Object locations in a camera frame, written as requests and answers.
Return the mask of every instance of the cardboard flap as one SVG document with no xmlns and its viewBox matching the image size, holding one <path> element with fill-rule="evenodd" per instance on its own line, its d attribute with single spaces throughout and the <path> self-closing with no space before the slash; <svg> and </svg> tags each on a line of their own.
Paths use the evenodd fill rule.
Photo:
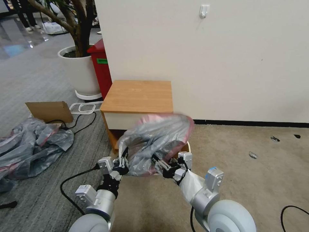
<svg viewBox="0 0 309 232">
<path fill-rule="evenodd" d="M 73 116 L 64 101 L 26 102 L 33 117 L 49 122 L 60 119 L 64 122 L 73 122 Z"/>
</svg>

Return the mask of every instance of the white plant pot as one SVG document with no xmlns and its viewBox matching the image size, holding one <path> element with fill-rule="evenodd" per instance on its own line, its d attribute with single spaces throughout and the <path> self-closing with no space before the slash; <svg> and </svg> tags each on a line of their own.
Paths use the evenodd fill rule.
<svg viewBox="0 0 309 232">
<path fill-rule="evenodd" d="M 67 58 L 64 54 L 75 51 L 75 46 L 66 47 L 58 52 L 63 60 L 66 76 L 75 88 L 76 96 L 83 100 L 93 100 L 102 97 L 91 56 Z"/>
</svg>

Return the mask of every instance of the shiny floor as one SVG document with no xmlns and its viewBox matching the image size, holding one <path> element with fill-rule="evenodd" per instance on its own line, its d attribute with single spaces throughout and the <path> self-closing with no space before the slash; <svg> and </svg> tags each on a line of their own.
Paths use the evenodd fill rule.
<svg viewBox="0 0 309 232">
<path fill-rule="evenodd" d="M 39 26 L 42 26 L 41 19 L 36 19 L 36 21 Z M 17 15 L 1 18 L 0 63 L 48 41 L 49 38 L 50 36 L 42 29 L 26 31 Z"/>
</svg>

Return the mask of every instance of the white drawer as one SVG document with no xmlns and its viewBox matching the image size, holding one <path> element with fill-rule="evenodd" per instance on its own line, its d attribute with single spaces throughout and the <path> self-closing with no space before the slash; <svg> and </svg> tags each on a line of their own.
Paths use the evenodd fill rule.
<svg viewBox="0 0 309 232">
<path fill-rule="evenodd" d="M 108 128 L 114 130 L 127 130 L 132 128 L 144 115 L 145 114 L 104 113 Z"/>
</svg>

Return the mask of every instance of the green label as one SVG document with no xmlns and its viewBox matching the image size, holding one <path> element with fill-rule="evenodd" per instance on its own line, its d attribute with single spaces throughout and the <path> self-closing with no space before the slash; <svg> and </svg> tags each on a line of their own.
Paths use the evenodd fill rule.
<svg viewBox="0 0 309 232">
<path fill-rule="evenodd" d="M 97 58 L 97 63 L 107 64 L 107 59 Z"/>
</svg>

